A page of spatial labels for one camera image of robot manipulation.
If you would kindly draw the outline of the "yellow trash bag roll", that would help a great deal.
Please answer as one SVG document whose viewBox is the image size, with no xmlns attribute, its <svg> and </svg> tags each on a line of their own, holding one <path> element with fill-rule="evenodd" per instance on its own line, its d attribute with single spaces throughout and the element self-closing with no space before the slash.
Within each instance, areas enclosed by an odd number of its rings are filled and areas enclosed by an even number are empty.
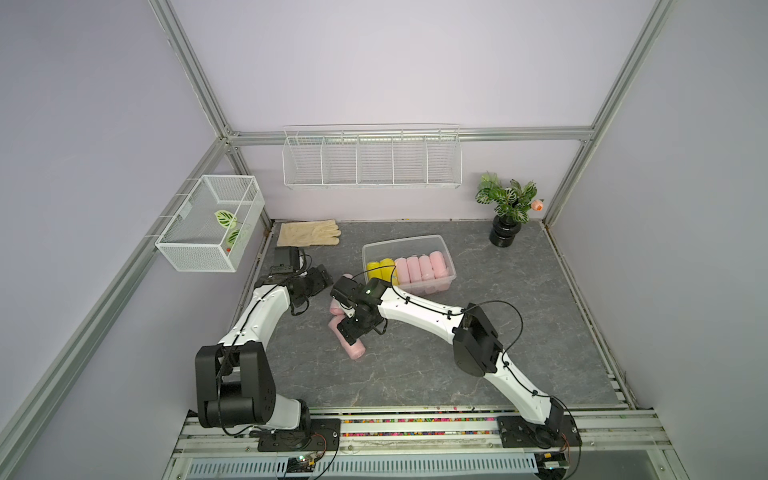
<svg viewBox="0 0 768 480">
<path fill-rule="evenodd" d="M 381 278 L 381 265 L 379 262 L 368 262 L 366 270 L 368 280 Z"/>
<path fill-rule="evenodd" d="M 379 262 L 381 278 L 394 286 L 399 285 L 396 263 L 391 258 L 382 259 Z"/>
</svg>

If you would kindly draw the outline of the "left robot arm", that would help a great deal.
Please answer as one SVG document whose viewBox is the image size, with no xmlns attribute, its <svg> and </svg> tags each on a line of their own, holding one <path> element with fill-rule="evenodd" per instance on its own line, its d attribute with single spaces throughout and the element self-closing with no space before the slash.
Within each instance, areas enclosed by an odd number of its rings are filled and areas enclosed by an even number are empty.
<svg viewBox="0 0 768 480">
<path fill-rule="evenodd" d="M 311 424 L 306 403 L 277 393 L 267 357 L 281 317 L 303 313 L 310 299 L 332 283 L 322 264 L 299 253 L 298 270 L 257 280 L 250 302 L 232 329 L 195 356 L 197 416 L 204 428 L 235 436 L 236 428 L 301 432 Z"/>
</svg>

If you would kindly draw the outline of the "clear plastic storage box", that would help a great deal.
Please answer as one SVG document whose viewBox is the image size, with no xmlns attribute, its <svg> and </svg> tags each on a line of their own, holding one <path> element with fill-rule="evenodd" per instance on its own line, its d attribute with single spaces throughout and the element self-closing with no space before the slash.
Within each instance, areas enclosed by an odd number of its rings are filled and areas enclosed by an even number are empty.
<svg viewBox="0 0 768 480">
<path fill-rule="evenodd" d="M 415 295 L 447 291 L 456 268 L 440 235 L 425 235 L 366 244 L 362 248 L 366 279 L 381 278 Z"/>
</svg>

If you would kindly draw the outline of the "pink roll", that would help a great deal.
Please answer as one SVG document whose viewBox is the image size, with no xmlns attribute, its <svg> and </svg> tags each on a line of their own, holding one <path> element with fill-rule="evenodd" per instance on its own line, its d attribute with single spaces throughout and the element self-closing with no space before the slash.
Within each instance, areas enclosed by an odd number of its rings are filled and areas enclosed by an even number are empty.
<svg viewBox="0 0 768 480">
<path fill-rule="evenodd" d="M 410 284 L 420 283 L 422 281 L 422 270 L 420 266 L 420 260 L 417 256 L 411 256 L 407 259 L 408 269 L 410 274 Z"/>
<path fill-rule="evenodd" d="M 344 311 L 341 308 L 340 303 L 335 298 L 332 298 L 332 300 L 331 300 L 331 304 L 330 304 L 330 307 L 329 307 L 329 312 L 333 316 L 338 316 L 338 315 L 343 315 L 344 314 Z"/>
<path fill-rule="evenodd" d="M 343 315 L 334 316 L 328 324 L 329 329 L 337 337 L 342 349 L 347 353 L 347 355 L 352 360 L 357 360 L 365 354 L 366 348 L 361 340 L 356 340 L 353 344 L 347 342 L 347 340 L 338 329 L 338 325 L 343 319 Z"/>
<path fill-rule="evenodd" d="M 434 288 L 435 274 L 432 267 L 431 259 L 427 255 L 421 255 L 419 257 L 419 266 L 421 271 L 421 282 L 423 283 L 424 293 L 427 295 L 436 292 Z"/>
<path fill-rule="evenodd" d="M 437 291 L 446 291 L 450 286 L 448 281 L 450 273 L 443 253 L 441 251 L 433 251 L 430 253 L 429 259 L 436 282 L 435 289 Z"/>
<path fill-rule="evenodd" d="M 408 263 L 405 258 L 397 258 L 395 260 L 395 270 L 399 285 L 407 285 L 411 283 Z"/>
</svg>

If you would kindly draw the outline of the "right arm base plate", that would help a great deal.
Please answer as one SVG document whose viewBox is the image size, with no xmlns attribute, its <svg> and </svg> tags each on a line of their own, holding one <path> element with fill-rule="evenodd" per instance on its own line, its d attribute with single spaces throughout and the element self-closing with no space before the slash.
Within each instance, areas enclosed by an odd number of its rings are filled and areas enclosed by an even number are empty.
<svg viewBox="0 0 768 480">
<path fill-rule="evenodd" d="M 504 448 L 563 449 L 583 445 L 576 422 L 569 414 L 557 416 L 544 425 L 527 422 L 517 415 L 499 416 L 497 426 Z"/>
</svg>

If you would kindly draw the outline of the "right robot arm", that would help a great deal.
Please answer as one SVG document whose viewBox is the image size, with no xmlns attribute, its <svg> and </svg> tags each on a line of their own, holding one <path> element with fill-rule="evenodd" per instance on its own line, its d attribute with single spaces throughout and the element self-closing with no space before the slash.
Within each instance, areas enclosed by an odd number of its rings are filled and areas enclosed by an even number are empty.
<svg viewBox="0 0 768 480">
<path fill-rule="evenodd" d="M 347 343 L 353 344 L 371 331 L 383 334 L 391 321 L 436 335 L 452 346 L 460 370 L 488 381 L 512 402 L 520 423 L 508 430 L 522 435 L 524 446 L 582 445 L 569 409 L 536 387 L 513 363 L 480 304 L 438 304 L 377 278 L 362 284 L 342 277 L 333 285 L 331 297 L 344 312 L 338 330 Z"/>
</svg>

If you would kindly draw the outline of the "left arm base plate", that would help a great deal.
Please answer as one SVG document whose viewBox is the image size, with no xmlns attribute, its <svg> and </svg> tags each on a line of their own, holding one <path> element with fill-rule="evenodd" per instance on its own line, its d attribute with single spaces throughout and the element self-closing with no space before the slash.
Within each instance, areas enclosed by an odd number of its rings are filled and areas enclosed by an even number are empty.
<svg viewBox="0 0 768 480">
<path fill-rule="evenodd" d="M 293 430 L 252 431 L 259 452 L 337 451 L 341 439 L 338 419 L 310 419 Z"/>
</svg>

